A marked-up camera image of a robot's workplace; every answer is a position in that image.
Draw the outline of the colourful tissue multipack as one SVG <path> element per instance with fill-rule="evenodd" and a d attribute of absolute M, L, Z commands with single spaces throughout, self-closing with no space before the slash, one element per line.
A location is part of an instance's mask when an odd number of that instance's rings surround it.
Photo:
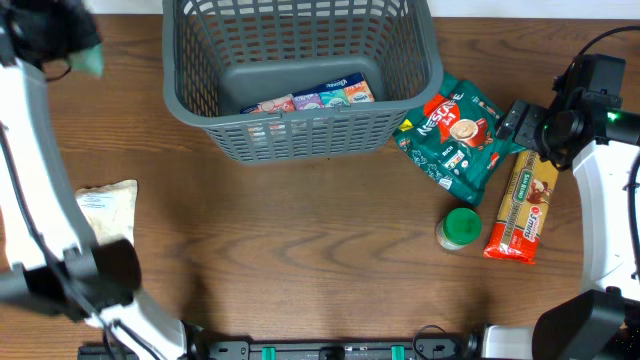
<path fill-rule="evenodd" d="M 277 113 L 372 103 L 375 97 L 361 72 L 282 97 L 265 100 L 240 110 L 241 114 Z"/>

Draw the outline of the grey plastic basket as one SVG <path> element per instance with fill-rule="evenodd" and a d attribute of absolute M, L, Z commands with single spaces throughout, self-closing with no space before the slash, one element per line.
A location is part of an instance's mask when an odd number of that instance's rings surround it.
<path fill-rule="evenodd" d="M 238 162 L 369 152 L 434 97 L 426 0 L 164 0 L 164 100 Z M 359 73 L 370 103 L 287 112 L 278 98 Z"/>

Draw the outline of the beige clear plastic bag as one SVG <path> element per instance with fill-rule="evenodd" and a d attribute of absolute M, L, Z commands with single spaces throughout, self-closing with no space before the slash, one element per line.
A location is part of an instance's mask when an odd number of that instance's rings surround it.
<path fill-rule="evenodd" d="M 76 202 L 100 245 L 126 239 L 134 244 L 138 182 L 133 179 L 79 189 Z"/>

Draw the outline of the small teal tissue packet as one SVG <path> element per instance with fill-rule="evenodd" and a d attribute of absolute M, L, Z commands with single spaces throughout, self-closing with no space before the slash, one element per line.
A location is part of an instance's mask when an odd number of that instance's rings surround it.
<path fill-rule="evenodd" d="M 67 63 L 76 72 L 100 78 L 104 74 L 103 46 L 98 44 L 68 56 Z"/>

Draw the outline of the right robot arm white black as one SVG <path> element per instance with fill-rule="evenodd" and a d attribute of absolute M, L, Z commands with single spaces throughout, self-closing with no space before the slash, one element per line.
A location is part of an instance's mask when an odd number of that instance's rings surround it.
<path fill-rule="evenodd" d="M 532 327 L 486 327 L 477 358 L 638 358 L 639 117 L 621 108 L 624 70 L 621 58 L 580 54 L 555 79 L 549 107 L 517 100 L 500 120 L 498 138 L 576 179 L 581 292 Z"/>

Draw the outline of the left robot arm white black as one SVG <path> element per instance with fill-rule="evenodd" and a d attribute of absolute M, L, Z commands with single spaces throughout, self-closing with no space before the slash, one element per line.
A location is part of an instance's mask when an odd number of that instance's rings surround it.
<path fill-rule="evenodd" d="M 196 328 L 143 290 L 133 242 L 100 242 L 78 205 L 51 125 L 45 65 L 103 73 L 102 39 L 81 1 L 1 5 L 1 216 L 10 271 L 1 300 L 101 330 L 114 359 L 204 359 Z"/>

